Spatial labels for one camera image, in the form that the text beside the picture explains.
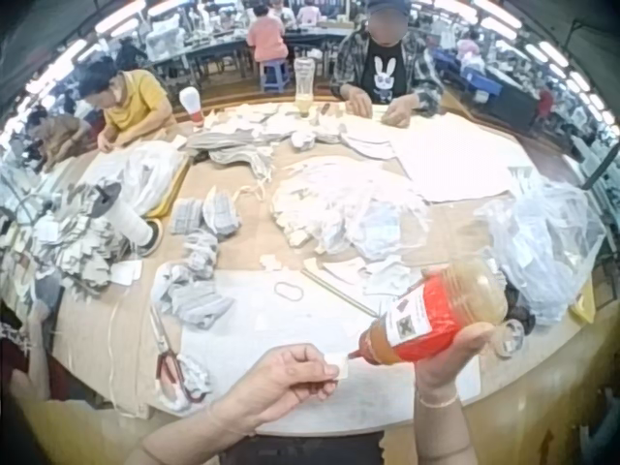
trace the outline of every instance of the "qr code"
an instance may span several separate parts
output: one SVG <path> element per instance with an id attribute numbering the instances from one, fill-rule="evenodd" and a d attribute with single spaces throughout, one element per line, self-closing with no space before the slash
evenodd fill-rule
<path id="1" fill-rule="evenodd" d="M 398 335 L 401 339 L 408 339 L 416 335 L 411 315 L 398 320 L 398 322 L 396 322 L 396 327 L 398 327 Z"/>

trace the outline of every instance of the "yellow shirt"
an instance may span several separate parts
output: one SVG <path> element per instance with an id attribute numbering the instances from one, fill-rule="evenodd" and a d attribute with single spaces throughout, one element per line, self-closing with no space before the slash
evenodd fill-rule
<path id="1" fill-rule="evenodd" d="M 164 99 L 166 90 L 148 71 L 134 70 L 123 72 L 127 84 L 127 98 L 122 107 L 106 108 L 106 124 L 115 126 L 121 133 L 136 126 L 154 110 Z M 174 116 L 166 121 L 165 126 L 174 123 Z"/>

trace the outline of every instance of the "bottle label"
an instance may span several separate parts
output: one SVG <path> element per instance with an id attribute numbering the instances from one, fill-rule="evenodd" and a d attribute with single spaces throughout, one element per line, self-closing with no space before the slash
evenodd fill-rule
<path id="1" fill-rule="evenodd" d="M 400 299 L 386 314 L 386 336 L 391 347 L 431 332 L 426 316 L 424 286 Z"/>

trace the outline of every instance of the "bunny graphic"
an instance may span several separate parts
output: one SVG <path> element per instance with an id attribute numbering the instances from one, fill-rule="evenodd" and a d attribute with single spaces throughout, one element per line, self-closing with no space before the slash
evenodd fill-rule
<path id="1" fill-rule="evenodd" d="M 384 72 L 384 62 L 380 56 L 375 56 L 375 94 L 379 96 L 382 104 L 391 102 L 392 90 L 394 86 L 394 77 L 392 74 L 396 69 L 396 58 L 393 56 L 387 62 L 386 71 Z"/>

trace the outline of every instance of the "black t-shirt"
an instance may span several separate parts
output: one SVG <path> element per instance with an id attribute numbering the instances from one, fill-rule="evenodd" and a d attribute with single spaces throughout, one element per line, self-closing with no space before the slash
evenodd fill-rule
<path id="1" fill-rule="evenodd" d="M 375 105 L 387 105 L 392 99 L 407 93 L 400 42 L 395 46 L 380 46 L 370 39 L 361 88 Z"/>

